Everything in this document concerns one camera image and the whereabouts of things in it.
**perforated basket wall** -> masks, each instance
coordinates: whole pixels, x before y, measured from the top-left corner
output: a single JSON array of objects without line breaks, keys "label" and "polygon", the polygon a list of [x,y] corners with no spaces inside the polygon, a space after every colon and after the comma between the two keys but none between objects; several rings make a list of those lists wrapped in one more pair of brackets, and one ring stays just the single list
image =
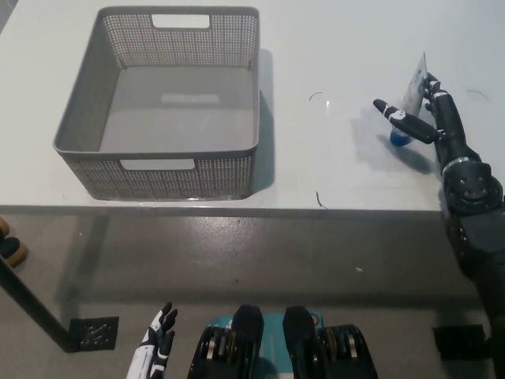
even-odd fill
[{"label": "perforated basket wall", "polygon": [[[156,28],[152,14],[205,14],[209,16],[210,26]],[[252,8],[102,9],[54,145],[86,190],[100,200],[247,197],[252,192],[255,149],[196,156],[158,153],[150,157],[194,159],[194,169],[179,171],[126,170],[121,159],[136,157],[101,154],[98,150],[122,69],[131,66],[243,67],[252,70],[257,78],[258,54],[259,16]]]}]

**table leg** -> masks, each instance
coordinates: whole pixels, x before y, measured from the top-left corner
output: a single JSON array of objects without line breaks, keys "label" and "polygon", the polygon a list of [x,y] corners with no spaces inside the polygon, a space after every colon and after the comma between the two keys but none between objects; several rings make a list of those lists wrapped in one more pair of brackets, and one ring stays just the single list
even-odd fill
[{"label": "table leg", "polygon": [[79,351],[79,340],[26,287],[9,265],[0,258],[0,286],[32,318],[37,325],[66,353]]}]

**shoe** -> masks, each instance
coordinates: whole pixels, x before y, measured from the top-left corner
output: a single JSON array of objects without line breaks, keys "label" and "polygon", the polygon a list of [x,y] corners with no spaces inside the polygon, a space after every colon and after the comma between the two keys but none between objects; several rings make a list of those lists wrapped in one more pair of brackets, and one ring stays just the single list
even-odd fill
[{"label": "shoe", "polygon": [[0,241],[2,240],[2,238],[7,237],[9,233],[10,233],[9,224],[2,217],[0,217]]},{"label": "shoe", "polygon": [[6,260],[10,267],[16,267],[26,258],[28,249],[16,237],[0,239],[0,256]]}]

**plastic storage basket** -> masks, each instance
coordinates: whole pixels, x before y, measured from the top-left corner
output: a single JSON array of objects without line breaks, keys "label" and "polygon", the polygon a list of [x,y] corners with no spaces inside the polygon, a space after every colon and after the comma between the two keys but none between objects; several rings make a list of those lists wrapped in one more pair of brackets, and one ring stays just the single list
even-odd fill
[{"label": "plastic storage basket", "polygon": [[253,8],[102,9],[56,150],[100,200],[249,196],[259,45]]}]

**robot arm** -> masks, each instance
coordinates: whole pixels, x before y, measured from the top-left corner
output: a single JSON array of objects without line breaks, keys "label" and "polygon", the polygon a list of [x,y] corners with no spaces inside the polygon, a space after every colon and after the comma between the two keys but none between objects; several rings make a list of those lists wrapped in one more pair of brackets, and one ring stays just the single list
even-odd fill
[{"label": "robot arm", "polygon": [[174,331],[168,332],[177,316],[177,310],[171,309],[172,303],[169,302],[156,314],[135,350],[126,379],[163,379],[175,334]]},{"label": "robot arm", "polygon": [[462,272],[472,280],[492,327],[492,357],[498,378],[505,378],[505,206],[503,188],[491,167],[466,143],[458,109],[440,81],[429,74],[425,105],[436,129],[390,106],[373,103],[393,126],[426,144],[433,143],[440,163],[446,229]]}]

